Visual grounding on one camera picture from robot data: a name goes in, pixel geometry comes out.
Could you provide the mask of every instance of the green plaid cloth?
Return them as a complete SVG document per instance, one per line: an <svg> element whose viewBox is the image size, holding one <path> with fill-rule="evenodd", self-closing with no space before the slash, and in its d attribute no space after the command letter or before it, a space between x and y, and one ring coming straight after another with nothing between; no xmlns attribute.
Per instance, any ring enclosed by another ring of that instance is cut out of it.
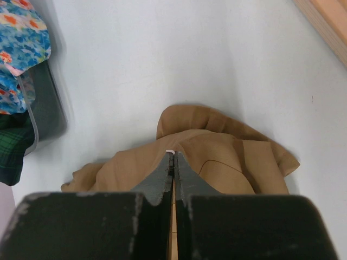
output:
<svg viewBox="0 0 347 260"><path fill-rule="evenodd" d="M28 111L0 115L0 182L9 186L19 182L25 151L34 139Z"/></svg>

